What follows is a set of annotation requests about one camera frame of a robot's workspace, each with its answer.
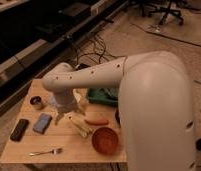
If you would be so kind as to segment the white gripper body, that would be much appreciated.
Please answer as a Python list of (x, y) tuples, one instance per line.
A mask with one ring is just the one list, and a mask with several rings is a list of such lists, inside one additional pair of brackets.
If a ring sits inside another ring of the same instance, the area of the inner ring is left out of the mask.
[(54, 93), (53, 96), (59, 113), (69, 113), (78, 107), (78, 102), (72, 90)]

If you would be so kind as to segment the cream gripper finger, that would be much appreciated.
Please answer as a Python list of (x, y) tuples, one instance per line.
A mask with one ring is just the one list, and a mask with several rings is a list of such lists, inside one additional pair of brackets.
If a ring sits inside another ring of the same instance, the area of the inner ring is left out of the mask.
[(83, 110), (83, 108), (81, 106), (78, 105), (76, 110), (77, 110), (78, 113), (80, 113), (80, 114), (82, 114), (84, 116), (86, 115), (85, 111)]
[(54, 125), (57, 126), (60, 120), (64, 117), (63, 113), (58, 113), (55, 120), (54, 120)]

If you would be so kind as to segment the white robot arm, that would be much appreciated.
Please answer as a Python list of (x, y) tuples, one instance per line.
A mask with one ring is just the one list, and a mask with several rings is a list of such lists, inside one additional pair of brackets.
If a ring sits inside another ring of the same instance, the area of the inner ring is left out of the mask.
[(192, 83), (176, 55), (155, 51), (78, 71), (61, 63), (42, 85), (60, 112), (71, 109), (75, 88), (117, 87), (128, 171), (196, 171)]

